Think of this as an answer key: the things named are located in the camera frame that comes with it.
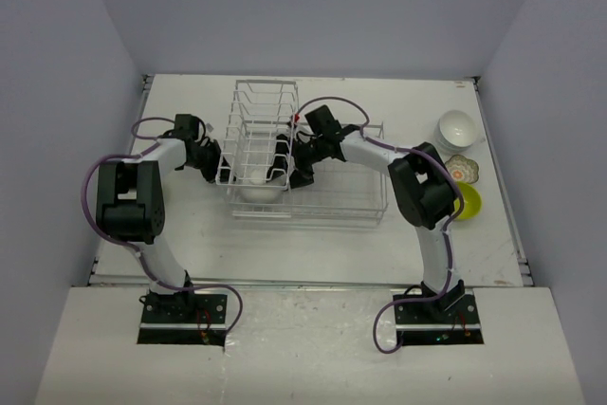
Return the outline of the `white bowl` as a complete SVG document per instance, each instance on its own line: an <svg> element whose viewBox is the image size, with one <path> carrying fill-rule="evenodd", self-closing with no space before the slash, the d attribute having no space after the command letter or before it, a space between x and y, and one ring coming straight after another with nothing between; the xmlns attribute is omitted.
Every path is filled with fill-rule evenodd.
<svg viewBox="0 0 607 405"><path fill-rule="evenodd" d="M440 127L436 127L434 131L434 140L436 146L450 154L461 154L470 148L477 136L474 131L464 130L443 130Z"/></svg>
<svg viewBox="0 0 607 405"><path fill-rule="evenodd" d="M437 126L441 137L458 148L470 147L478 136L477 126L472 117L459 110L451 110L443 114Z"/></svg>
<svg viewBox="0 0 607 405"><path fill-rule="evenodd" d="M264 169L250 171L242 182L239 193L242 199L251 204L270 204L280 195L281 190L267 185L267 174Z"/></svg>

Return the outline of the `patterned flower-shaped bowl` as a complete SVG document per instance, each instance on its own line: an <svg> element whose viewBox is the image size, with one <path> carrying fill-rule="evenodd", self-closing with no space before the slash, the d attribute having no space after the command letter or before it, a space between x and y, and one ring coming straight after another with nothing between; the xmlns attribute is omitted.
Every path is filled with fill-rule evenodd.
<svg viewBox="0 0 607 405"><path fill-rule="evenodd" d="M456 182L474 184L480 178L479 164L466 156L453 155L445 162L445 166Z"/></svg>

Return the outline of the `lime green bowl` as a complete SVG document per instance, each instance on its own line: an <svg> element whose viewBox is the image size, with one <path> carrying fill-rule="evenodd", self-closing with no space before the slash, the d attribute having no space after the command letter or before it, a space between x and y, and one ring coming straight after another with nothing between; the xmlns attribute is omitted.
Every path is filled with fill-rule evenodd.
<svg viewBox="0 0 607 405"><path fill-rule="evenodd" d="M455 218L456 221L470 220L478 215L483 206L483 200L474 186L466 182L457 182L457 187L464 200L464 208Z"/></svg>

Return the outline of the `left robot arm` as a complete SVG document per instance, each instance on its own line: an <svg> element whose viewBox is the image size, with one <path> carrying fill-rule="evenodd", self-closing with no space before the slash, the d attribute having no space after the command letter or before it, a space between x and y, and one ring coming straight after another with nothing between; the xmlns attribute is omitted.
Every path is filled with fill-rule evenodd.
<svg viewBox="0 0 607 405"><path fill-rule="evenodd" d="M98 171L95 226L101 236L131 250L149 280L142 299L146 321L186 323L202 315L187 270L163 237L165 200L162 180L174 171L197 170L213 183L219 175L221 149L204 121L177 114L173 127L137 156L112 156Z"/></svg>

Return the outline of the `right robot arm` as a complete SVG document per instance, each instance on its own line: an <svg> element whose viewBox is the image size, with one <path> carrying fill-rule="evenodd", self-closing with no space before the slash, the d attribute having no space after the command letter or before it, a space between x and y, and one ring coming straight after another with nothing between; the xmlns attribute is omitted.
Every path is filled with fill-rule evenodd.
<svg viewBox="0 0 607 405"><path fill-rule="evenodd" d="M423 278L413 310L444 322L457 309L465 290L456 272L450 224L463 209L463 197L432 144L413 148L389 145L364 134L364 127L342 125L322 105L305 115L307 140L281 134L266 172L270 182L285 175L290 188L314 182L313 167L328 158L351 162L387 176L400 214L415 228Z"/></svg>

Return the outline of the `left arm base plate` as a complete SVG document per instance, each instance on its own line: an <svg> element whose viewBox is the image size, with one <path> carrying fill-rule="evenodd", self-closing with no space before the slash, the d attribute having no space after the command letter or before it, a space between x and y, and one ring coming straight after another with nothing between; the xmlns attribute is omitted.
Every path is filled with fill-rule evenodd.
<svg viewBox="0 0 607 405"><path fill-rule="evenodd" d="M226 294L150 292L139 301L138 344L225 346Z"/></svg>

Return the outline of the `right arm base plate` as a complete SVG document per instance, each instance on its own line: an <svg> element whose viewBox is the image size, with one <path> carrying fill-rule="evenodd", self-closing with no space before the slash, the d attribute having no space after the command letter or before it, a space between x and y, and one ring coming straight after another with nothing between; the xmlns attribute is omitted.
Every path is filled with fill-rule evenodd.
<svg viewBox="0 0 607 405"><path fill-rule="evenodd" d="M471 290L436 316L422 304L397 304L394 313L396 338L401 346L484 343L477 303Z"/></svg>

